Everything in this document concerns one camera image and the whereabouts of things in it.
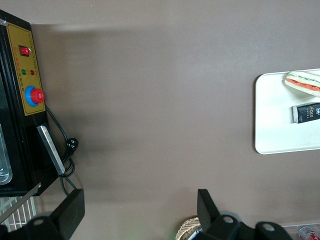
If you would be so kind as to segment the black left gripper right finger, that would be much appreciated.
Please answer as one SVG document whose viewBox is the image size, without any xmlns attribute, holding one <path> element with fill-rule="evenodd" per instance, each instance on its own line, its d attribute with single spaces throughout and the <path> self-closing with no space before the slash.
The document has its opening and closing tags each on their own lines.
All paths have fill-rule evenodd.
<svg viewBox="0 0 320 240">
<path fill-rule="evenodd" d="M 238 237 L 239 221 L 230 214 L 221 214 L 207 189 L 197 191 L 197 217 L 202 227 L 197 240 L 235 240 Z"/>
</svg>

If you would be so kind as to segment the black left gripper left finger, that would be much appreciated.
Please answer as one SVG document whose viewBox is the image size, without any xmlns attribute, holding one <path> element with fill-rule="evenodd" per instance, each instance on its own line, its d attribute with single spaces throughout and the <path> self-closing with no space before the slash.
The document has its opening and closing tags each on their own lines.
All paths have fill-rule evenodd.
<svg viewBox="0 0 320 240">
<path fill-rule="evenodd" d="M 85 216 L 83 189 L 73 190 L 49 215 L 32 219 L 25 228 L 28 240 L 69 240 Z"/>
</svg>

